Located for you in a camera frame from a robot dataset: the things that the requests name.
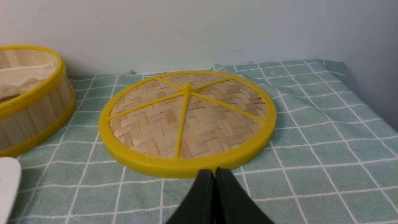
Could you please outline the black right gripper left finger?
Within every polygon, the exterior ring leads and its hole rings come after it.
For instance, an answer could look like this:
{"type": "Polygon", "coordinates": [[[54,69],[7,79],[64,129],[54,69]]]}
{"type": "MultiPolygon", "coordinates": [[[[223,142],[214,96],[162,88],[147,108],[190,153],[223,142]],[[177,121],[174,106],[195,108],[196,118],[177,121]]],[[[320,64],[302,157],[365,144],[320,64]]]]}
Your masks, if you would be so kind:
{"type": "Polygon", "coordinates": [[[167,224],[213,224],[214,176],[208,169],[199,170],[181,204],[167,224]]]}

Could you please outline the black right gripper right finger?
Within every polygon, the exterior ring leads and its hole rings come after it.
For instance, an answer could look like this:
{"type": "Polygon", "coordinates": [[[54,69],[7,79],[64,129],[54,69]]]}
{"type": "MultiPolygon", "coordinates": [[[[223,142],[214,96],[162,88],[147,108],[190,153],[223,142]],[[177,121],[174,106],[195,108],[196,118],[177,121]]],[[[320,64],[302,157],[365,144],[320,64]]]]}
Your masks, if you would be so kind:
{"type": "Polygon", "coordinates": [[[243,190],[233,172],[218,168],[215,173],[216,224],[273,224],[243,190]]]}

